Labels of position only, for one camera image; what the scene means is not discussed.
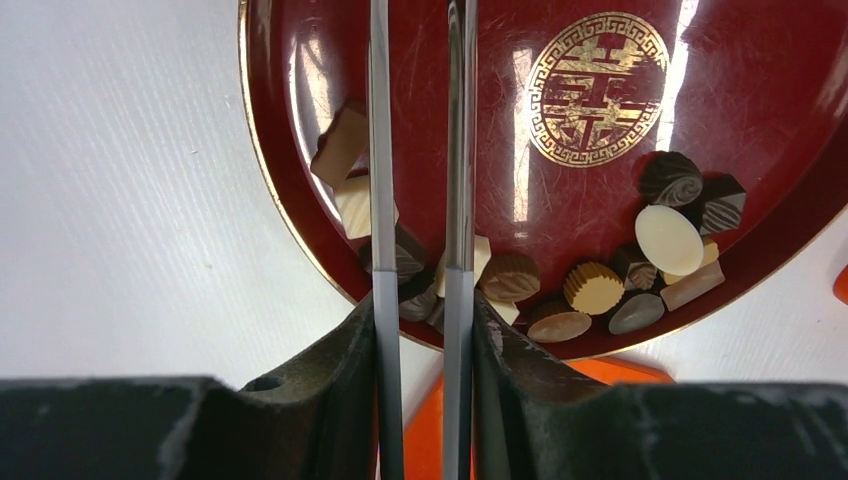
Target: metal rod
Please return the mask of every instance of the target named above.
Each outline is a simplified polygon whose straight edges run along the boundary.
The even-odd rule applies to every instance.
[[[471,472],[477,0],[448,0],[448,41],[450,89],[442,478],[466,480]]]
[[[397,266],[395,264],[388,0],[371,0],[368,126],[371,156],[371,255],[380,422],[380,478],[403,479]]]

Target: chocolate piece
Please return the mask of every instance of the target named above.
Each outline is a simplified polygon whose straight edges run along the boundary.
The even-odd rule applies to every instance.
[[[398,315],[410,322],[425,320],[436,306],[433,272],[423,271],[398,288]]]
[[[368,274],[371,274],[371,242],[359,249],[359,263]],[[416,273],[424,269],[427,252],[400,225],[395,225],[395,262],[397,264],[398,284],[402,285]]]
[[[333,190],[342,186],[356,160],[368,147],[365,111],[364,105],[345,105],[333,119],[325,134],[324,146],[309,166],[312,173]]]
[[[645,167],[639,181],[639,192],[648,203],[681,207],[701,194],[704,177],[683,154],[662,152]]]
[[[700,235],[677,210],[648,205],[636,217],[636,241],[645,257],[660,270],[689,275],[704,258]]]
[[[718,260],[718,244],[715,243],[715,240],[710,237],[702,237],[701,240],[704,242],[704,259],[701,260],[701,266],[698,268],[704,268]],[[686,278],[666,272],[660,273],[662,274],[663,281],[666,285],[674,285],[680,280]]]
[[[339,217],[349,239],[371,235],[371,177],[348,178],[335,192]],[[398,219],[395,205],[395,222]]]
[[[704,183],[698,199],[683,210],[701,235],[739,228],[747,194],[733,175],[722,175]]]
[[[489,239],[482,235],[474,235],[474,284],[480,280],[486,264],[492,258],[492,247]],[[439,266],[436,267],[436,295],[445,298],[445,255],[442,254]]]
[[[518,307],[515,306],[512,302],[499,302],[497,300],[492,300],[491,298],[486,299],[489,302],[489,305],[492,306],[492,309],[500,315],[501,319],[507,323],[507,325],[512,325],[515,323],[515,319],[518,318],[519,311]]]
[[[563,286],[565,298],[578,312],[600,315],[624,295],[624,283],[604,265],[583,263],[569,272]]]
[[[445,301],[444,299],[436,299],[436,306],[430,315],[424,319],[424,322],[435,328],[442,335],[445,334]]]
[[[669,312],[686,305],[724,282],[718,262],[713,262],[692,275],[660,291]]]
[[[539,291],[539,267],[524,255],[498,255],[486,265],[477,285],[489,299],[520,302]]]
[[[624,296],[610,310],[609,331],[613,335],[634,332],[653,324],[665,314],[665,305],[660,297],[651,293],[631,293]]]
[[[536,307],[529,325],[527,338],[537,343],[556,343],[585,333],[592,326],[592,318],[575,312],[562,300],[554,300]]]
[[[619,248],[612,259],[612,271],[624,280],[624,289],[650,290],[657,279],[657,267],[645,258],[639,244]]]

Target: red plate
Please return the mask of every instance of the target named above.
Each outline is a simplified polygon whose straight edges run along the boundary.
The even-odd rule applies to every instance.
[[[345,239],[308,162],[334,112],[365,99],[368,11],[367,0],[243,0],[241,12],[245,104],[269,188],[316,267],[355,300],[369,290],[361,242]],[[390,38],[400,224],[435,264],[445,242],[445,3],[392,1]],[[748,191],[742,226],[715,237],[724,284],[627,335],[595,322],[546,346],[559,358],[618,351],[708,315],[848,203],[844,2],[490,0],[478,44],[476,230],[496,254],[539,264],[542,292],[523,311],[561,292],[578,259],[608,260],[634,239],[643,200],[633,172],[648,152],[681,151]],[[423,323],[401,328],[442,344]]]

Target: hole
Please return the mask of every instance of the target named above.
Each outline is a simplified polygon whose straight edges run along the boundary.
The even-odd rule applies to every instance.
[[[245,392],[265,392],[279,388],[283,385],[283,381],[277,377],[259,377],[251,380],[244,386]]]

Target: white background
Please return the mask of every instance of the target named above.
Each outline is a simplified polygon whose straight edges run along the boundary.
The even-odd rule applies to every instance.
[[[0,377],[282,363],[351,306],[286,230],[241,105],[236,0],[0,4]],[[776,276],[625,354],[678,380],[848,382],[848,214]],[[438,373],[404,341],[407,405]]]

